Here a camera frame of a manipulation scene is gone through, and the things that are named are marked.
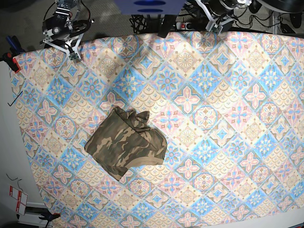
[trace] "tiled pattern fabric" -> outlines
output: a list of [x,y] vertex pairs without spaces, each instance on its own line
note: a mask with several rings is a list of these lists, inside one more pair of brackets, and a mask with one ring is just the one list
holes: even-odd
[[[304,206],[304,39],[170,33],[54,49],[11,72],[25,151],[63,228],[210,226]],[[163,165],[119,182],[84,145],[113,106],[150,111]]]

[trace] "blue floral tile pattern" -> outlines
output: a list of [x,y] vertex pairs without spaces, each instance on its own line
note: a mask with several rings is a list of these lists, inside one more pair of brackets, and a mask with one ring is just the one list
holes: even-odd
[[[300,38],[191,31],[84,42],[79,62],[17,56],[18,123],[54,227],[203,227],[304,207],[303,53]],[[85,152],[114,106],[150,111],[162,165],[116,181]]]

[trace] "black tripod leg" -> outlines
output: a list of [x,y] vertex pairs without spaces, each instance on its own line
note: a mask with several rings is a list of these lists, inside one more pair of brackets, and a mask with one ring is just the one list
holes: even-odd
[[176,18],[177,15],[165,15],[161,24],[161,28],[157,35],[161,38],[166,38],[171,28],[175,24]]

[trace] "camouflage shirt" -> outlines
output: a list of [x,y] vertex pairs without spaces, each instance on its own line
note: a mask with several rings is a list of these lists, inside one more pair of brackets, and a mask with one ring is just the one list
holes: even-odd
[[130,167],[160,165],[167,141],[147,125],[149,112],[115,107],[85,145],[85,150],[116,180]]

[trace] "gray carpet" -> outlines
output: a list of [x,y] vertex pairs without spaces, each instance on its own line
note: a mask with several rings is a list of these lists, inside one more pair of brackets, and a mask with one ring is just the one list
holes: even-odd
[[[91,18],[95,19],[90,30],[84,34],[83,40],[92,40],[102,37],[115,37],[133,34],[129,22],[129,15],[121,15],[118,7],[112,0],[83,0],[91,10]],[[43,49],[39,42],[43,39],[41,27],[44,14],[54,0],[23,0],[17,6],[0,9],[0,54],[9,51],[9,45],[5,40],[7,35],[17,36],[22,47],[26,51]],[[54,13],[55,6],[49,11],[48,17]],[[236,10],[235,14],[240,15],[243,9]],[[243,23],[249,22],[250,11],[244,14],[240,20]],[[267,18],[269,10],[262,7],[256,14],[260,18]],[[80,18],[86,19],[85,8],[81,11]],[[252,29],[259,31],[270,31],[254,21]]]

